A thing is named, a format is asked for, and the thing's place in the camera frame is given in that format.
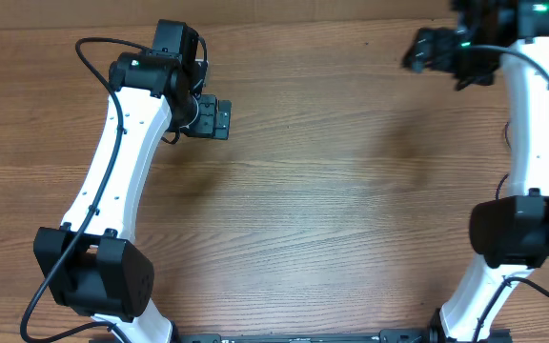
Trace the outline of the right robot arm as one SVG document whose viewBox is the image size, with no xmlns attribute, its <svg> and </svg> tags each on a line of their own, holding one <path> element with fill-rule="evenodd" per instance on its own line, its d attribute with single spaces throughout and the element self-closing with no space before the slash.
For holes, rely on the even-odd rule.
<svg viewBox="0 0 549 343">
<path fill-rule="evenodd" d="M 469 236 L 474 258 L 427 329 L 399 342 L 507 342 L 492 323 L 519 284 L 549 258 L 549 0 L 455 0 L 453 29 L 418 30 L 405 69 L 451 73 L 457 87 L 508 89 L 511 169 L 496 197 L 476 205 Z"/>
</svg>

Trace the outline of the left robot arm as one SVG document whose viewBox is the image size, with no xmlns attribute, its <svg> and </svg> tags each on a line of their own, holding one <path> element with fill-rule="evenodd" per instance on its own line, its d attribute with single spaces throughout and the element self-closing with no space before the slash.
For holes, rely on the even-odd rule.
<svg viewBox="0 0 549 343">
<path fill-rule="evenodd" d="M 128 43 L 99 76 L 108 112 L 80 192 L 60 226 L 33 242 L 39 292 L 118 342 L 179 338 L 153 302 L 154 267 L 135 247 L 135 220 L 160 143 L 229 136 L 232 104 L 204 92 L 208 67 L 204 38 L 183 22 L 160 20 L 148 47 Z"/>
</svg>

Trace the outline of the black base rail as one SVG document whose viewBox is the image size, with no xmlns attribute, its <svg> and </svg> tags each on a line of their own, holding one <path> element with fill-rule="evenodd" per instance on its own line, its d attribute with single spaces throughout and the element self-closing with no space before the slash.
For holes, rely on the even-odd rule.
<svg viewBox="0 0 549 343">
<path fill-rule="evenodd" d="M 434 329 L 386 329 L 378 333 L 265 334 L 223 336 L 215 333 L 185 334 L 182 343 L 436 343 L 453 342 L 441 338 Z"/>
</svg>

